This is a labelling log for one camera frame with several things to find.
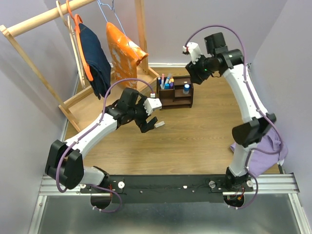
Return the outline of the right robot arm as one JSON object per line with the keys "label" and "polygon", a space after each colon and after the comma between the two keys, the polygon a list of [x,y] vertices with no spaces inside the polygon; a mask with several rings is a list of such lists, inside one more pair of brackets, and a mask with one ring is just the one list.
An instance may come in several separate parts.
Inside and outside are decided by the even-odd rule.
{"label": "right robot arm", "polygon": [[232,129],[236,147],[224,179],[225,187],[235,191],[247,182],[252,151],[276,122],[276,116],[268,113],[260,101],[248,75],[241,50],[229,50],[222,33],[212,34],[204,40],[207,53],[210,54],[208,58],[195,42],[187,41],[183,46],[183,53],[191,56],[186,69],[191,76],[191,82],[195,84],[201,84],[213,73],[219,72],[230,85],[238,103],[243,124]]}

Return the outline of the blue grey glue stick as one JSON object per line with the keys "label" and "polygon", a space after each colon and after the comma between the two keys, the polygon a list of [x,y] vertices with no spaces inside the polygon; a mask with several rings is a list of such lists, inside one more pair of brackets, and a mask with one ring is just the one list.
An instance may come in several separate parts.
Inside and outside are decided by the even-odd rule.
{"label": "blue grey glue stick", "polygon": [[189,92],[190,92],[190,84],[185,84],[185,85],[183,86],[183,94],[184,94],[184,95],[188,95]]}

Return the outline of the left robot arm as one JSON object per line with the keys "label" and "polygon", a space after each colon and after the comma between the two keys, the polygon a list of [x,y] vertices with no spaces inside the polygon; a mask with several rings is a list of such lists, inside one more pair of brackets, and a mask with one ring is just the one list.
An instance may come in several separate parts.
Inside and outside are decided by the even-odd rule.
{"label": "left robot arm", "polygon": [[91,185],[98,193],[104,192],[109,187],[109,174],[96,166],[85,167],[86,155],[105,136],[131,121],[142,133],[154,129],[157,118],[148,118],[161,108],[161,101],[154,94],[146,97],[135,89],[124,89],[120,98],[105,107],[89,126],[65,142],[56,140],[52,143],[45,173],[56,180],[62,193],[80,184]]}

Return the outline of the white dark-blue marker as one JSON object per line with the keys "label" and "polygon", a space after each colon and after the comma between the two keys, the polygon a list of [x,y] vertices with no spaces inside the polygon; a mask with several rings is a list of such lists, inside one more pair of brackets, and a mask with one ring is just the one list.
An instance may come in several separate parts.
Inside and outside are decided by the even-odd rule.
{"label": "white dark-blue marker", "polygon": [[159,88],[162,89],[162,80],[161,77],[157,78],[158,84],[159,84]]}

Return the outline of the white pink marker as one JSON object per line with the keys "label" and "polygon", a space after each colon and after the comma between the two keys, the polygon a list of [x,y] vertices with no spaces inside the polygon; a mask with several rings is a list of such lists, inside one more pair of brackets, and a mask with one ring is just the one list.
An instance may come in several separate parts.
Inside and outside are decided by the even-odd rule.
{"label": "white pink marker", "polygon": [[162,89],[163,89],[163,86],[164,86],[164,77],[165,77],[165,75],[162,74],[161,75],[161,83],[160,83],[160,86],[161,86]]}

